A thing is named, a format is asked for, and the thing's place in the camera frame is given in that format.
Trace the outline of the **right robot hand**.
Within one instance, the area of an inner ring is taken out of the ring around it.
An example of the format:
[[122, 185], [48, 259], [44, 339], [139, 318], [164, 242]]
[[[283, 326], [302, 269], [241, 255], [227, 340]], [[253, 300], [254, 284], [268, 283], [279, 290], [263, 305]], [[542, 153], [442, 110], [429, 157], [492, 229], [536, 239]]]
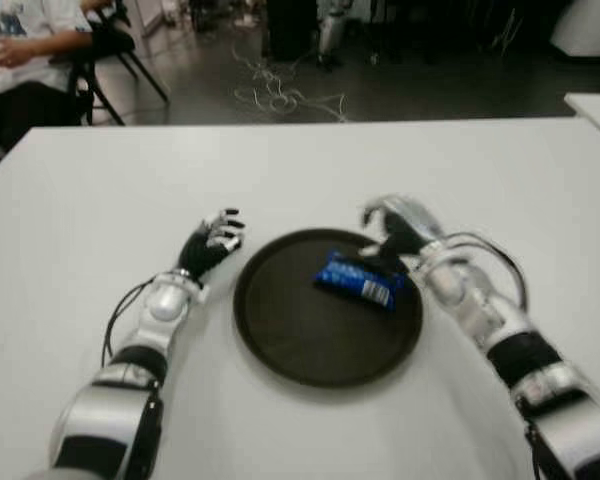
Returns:
[[360, 260], [384, 274], [406, 274], [402, 256], [418, 256], [430, 243], [444, 237], [433, 214], [419, 201], [404, 195], [387, 194], [365, 203], [361, 225], [367, 227], [379, 215], [384, 239], [358, 252]]

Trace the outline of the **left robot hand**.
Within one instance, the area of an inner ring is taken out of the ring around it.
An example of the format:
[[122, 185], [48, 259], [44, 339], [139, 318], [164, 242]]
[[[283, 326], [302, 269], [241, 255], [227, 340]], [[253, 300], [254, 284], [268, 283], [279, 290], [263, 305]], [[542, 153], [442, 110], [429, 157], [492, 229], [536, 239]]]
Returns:
[[239, 220], [240, 210], [224, 208], [204, 217], [186, 240], [176, 267], [186, 271], [196, 282], [220, 265], [244, 242], [245, 224]]

